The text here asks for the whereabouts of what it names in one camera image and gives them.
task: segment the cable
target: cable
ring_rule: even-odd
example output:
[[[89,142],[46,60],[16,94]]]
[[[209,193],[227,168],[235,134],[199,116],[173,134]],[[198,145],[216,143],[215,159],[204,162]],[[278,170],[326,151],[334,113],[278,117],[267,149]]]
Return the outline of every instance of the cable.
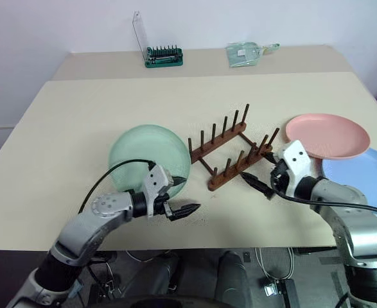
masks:
[[[160,253],[159,255],[162,255],[162,254],[166,254],[166,253],[169,253],[171,250],[167,250],[166,252],[164,253]],[[150,262],[150,261],[153,261],[157,256],[155,257],[152,257],[152,258],[148,258],[148,259],[138,259],[137,257],[134,257],[128,250],[125,250],[125,253],[133,260],[137,261],[137,262],[143,262],[143,263],[147,263],[147,262]]]
[[[111,269],[110,264],[108,264],[108,262],[106,262],[105,265],[106,265],[108,271],[110,272],[111,280],[114,281],[114,274],[112,273],[112,269]]]
[[[97,286],[98,286],[98,289],[100,289],[100,291],[105,295],[105,297],[110,300],[110,297],[109,297],[109,294],[107,293],[107,291],[103,288],[103,284],[101,283],[101,281],[97,278],[96,274],[94,274],[94,272],[92,271],[91,267],[89,265],[86,266],[88,272],[90,273],[92,279],[94,279],[94,281],[96,282]]]
[[[288,274],[286,274],[284,277],[281,277],[281,278],[275,277],[275,276],[271,275],[269,272],[266,271],[266,269],[264,267],[262,250],[261,250],[261,248],[258,248],[258,250],[259,250],[259,257],[258,257],[257,248],[254,248],[255,256],[257,258],[258,265],[260,266],[264,275],[267,278],[271,278],[271,279],[274,279],[274,280],[283,280],[283,279],[291,278],[291,276],[294,274],[294,251],[292,250],[292,248],[287,248],[288,255],[290,256],[290,270],[288,271]]]
[[[81,306],[82,306],[83,308],[85,308],[85,304],[84,304],[83,298],[81,297],[81,295],[80,295],[79,292],[77,292],[77,296],[78,296],[78,299],[79,299],[80,302],[81,302]]]
[[[342,295],[342,297],[340,298],[340,300],[338,301],[338,303],[335,305],[335,308],[342,307],[342,305],[345,303],[345,301],[347,300],[347,298],[348,298],[348,292],[345,293],[344,295]]]
[[[101,178],[98,179],[98,181],[94,184],[94,186],[90,189],[88,192],[87,196],[85,197],[83,203],[81,204],[80,210],[78,210],[78,213],[81,213],[87,204],[88,199],[91,197],[92,193],[95,191],[97,186],[109,175],[111,172],[113,172],[115,169],[121,167],[122,165],[129,164],[131,162],[146,162],[148,164],[148,167],[152,167],[155,165],[155,162],[152,160],[147,160],[147,159],[130,159],[126,160],[124,162],[120,162],[119,164],[116,164],[115,166],[111,167],[106,173],[103,174]]]
[[[374,212],[377,212],[377,207],[372,207],[370,205],[363,205],[363,204],[354,204],[354,203],[346,203],[346,202],[328,202],[328,201],[310,201],[310,200],[304,200],[294,197],[289,197],[286,194],[284,194],[282,191],[279,191],[274,183],[274,177],[271,176],[271,188],[276,192],[278,196],[280,196],[282,199],[292,201],[292,202],[298,202],[308,205],[321,205],[326,207],[351,207],[354,209],[362,209],[362,210],[371,210]]]

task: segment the white cable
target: white cable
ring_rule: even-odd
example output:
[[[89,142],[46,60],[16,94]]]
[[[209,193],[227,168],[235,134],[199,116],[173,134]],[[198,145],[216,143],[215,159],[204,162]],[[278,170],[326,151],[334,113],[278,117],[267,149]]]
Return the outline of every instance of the white cable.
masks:
[[[284,277],[281,277],[281,278],[275,277],[275,276],[271,275],[269,272],[266,271],[266,269],[264,267],[262,250],[261,250],[261,248],[258,248],[258,250],[259,250],[259,257],[258,257],[257,248],[254,248],[255,256],[257,258],[258,265],[260,266],[264,275],[267,278],[271,278],[271,279],[275,279],[275,280],[283,280],[283,279],[291,278],[291,276],[294,274],[294,251],[292,250],[292,248],[287,248],[288,255],[290,257],[290,270],[289,270],[288,274],[286,274]]]
[[[150,262],[150,261],[153,261],[155,257],[152,257],[152,258],[149,258],[149,259],[145,259],[145,260],[142,260],[142,259],[138,259],[137,257],[134,257],[128,250],[125,250],[125,253],[133,260],[137,261],[137,262],[143,262],[143,263],[147,263],[147,262]]]
[[[108,262],[106,262],[105,265],[107,266],[107,269],[110,272],[111,280],[114,281],[114,274],[112,273],[112,269],[111,269],[110,264]]]

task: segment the pink plate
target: pink plate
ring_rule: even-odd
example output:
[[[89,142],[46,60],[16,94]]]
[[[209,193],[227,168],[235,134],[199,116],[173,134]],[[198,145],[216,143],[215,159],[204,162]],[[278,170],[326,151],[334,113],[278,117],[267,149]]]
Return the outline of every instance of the pink plate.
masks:
[[[303,114],[285,128],[290,141],[300,140],[312,157],[353,158],[367,151],[371,140],[358,124],[333,114]]]

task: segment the white wall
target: white wall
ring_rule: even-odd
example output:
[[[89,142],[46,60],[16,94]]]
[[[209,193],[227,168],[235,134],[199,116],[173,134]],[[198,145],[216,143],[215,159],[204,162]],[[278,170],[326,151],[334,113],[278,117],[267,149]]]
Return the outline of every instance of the white wall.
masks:
[[[329,44],[377,95],[375,0],[0,0],[0,126],[18,122],[68,52],[137,50],[134,10],[155,45]]]

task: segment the blue plate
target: blue plate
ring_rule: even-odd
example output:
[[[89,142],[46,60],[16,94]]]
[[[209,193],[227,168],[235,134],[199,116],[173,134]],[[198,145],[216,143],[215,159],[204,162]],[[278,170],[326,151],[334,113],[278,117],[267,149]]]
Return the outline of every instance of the blue plate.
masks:
[[[367,197],[368,205],[377,207],[377,151],[368,149],[358,157],[322,161],[326,178],[355,187]]]

